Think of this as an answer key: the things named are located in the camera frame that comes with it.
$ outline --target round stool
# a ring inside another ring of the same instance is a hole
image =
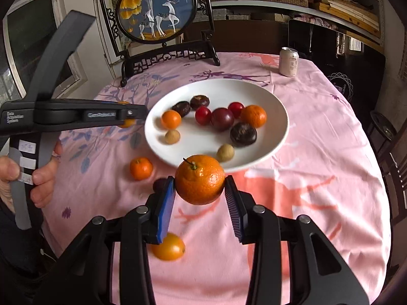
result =
[[[369,137],[372,136],[373,130],[376,129],[379,132],[379,134],[384,138],[381,147],[379,148],[378,151],[376,151],[377,155],[387,142],[393,141],[394,137],[397,134],[397,130],[385,116],[383,116],[381,113],[378,113],[377,111],[371,111],[370,118],[372,119],[373,126],[371,127],[368,136]]]

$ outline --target metal screw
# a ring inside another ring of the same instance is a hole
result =
[[[138,214],[146,214],[148,211],[149,209],[145,205],[140,205],[139,207],[136,208],[136,212]]]
[[[253,211],[256,213],[265,213],[266,208],[263,205],[255,205],[253,206]]]
[[[311,222],[311,218],[308,217],[305,214],[302,214],[298,217],[298,220],[300,220],[303,224],[309,224]]]
[[[94,225],[100,225],[101,223],[103,223],[103,220],[104,220],[104,217],[102,217],[102,216],[97,216],[97,217],[94,217],[94,218],[92,219],[92,223],[93,223]]]

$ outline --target pink tablecloth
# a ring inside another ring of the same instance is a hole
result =
[[[273,92],[285,105],[290,131],[284,146],[269,160],[234,173],[238,188],[277,215],[308,214],[327,234],[361,282],[372,302],[379,294],[390,249],[389,204],[368,139],[345,98],[309,61],[286,78],[276,72],[278,56],[220,53],[210,60],[176,59],[119,80],[96,99],[128,101],[151,108],[184,84],[210,78],[243,79]],[[156,178],[174,175],[149,149],[142,123],[66,131],[54,199],[44,210],[47,238],[57,254],[96,215],[112,219],[145,203]],[[136,182],[129,162],[151,159],[150,179]],[[182,237],[185,255],[175,262],[150,256],[158,305],[245,303],[253,247],[233,234],[224,196],[198,207],[176,198],[169,230]],[[288,260],[283,246],[283,293],[288,298]],[[118,263],[115,262],[115,278]],[[113,285],[118,301],[117,280]]]

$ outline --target soda can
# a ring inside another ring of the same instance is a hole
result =
[[[298,70],[298,52],[295,49],[283,47],[280,51],[278,71],[286,77],[295,77]]]

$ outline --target orange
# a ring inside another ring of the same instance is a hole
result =
[[[126,101],[120,101],[119,103],[121,103],[121,104],[129,104]],[[126,119],[125,123],[123,125],[117,125],[117,126],[120,127],[120,128],[129,128],[129,127],[132,127],[135,123],[136,123],[135,119]]]
[[[167,233],[161,244],[151,245],[153,254],[161,260],[176,260],[185,253],[185,244],[178,236]]]
[[[181,115],[174,110],[168,110],[161,116],[161,124],[168,130],[176,129],[180,123]]]
[[[137,181],[147,179],[153,173],[153,164],[148,158],[135,158],[130,162],[130,173]]]
[[[249,105],[243,108],[240,120],[250,124],[254,128],[259,128],[266,123],[267,114],[261,106]]]
[[[176,171],[176,191],[186,202],[205,205],[215,201],[223,190],[225,172],[210,156],[193,155]]]

